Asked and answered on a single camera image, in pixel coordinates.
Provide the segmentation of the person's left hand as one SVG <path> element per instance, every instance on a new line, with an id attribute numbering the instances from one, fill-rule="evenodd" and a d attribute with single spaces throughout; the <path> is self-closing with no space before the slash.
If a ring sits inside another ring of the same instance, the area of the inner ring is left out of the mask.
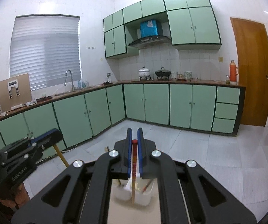
<path id="1" fill-rule="evenodd" d="M 21 183 L 9 199 L 0 199 L 0 203 L 9 208 L 21 208 L 29 200 L 30 197 L 25 189 L 25 185 L 24 183 Z"/>

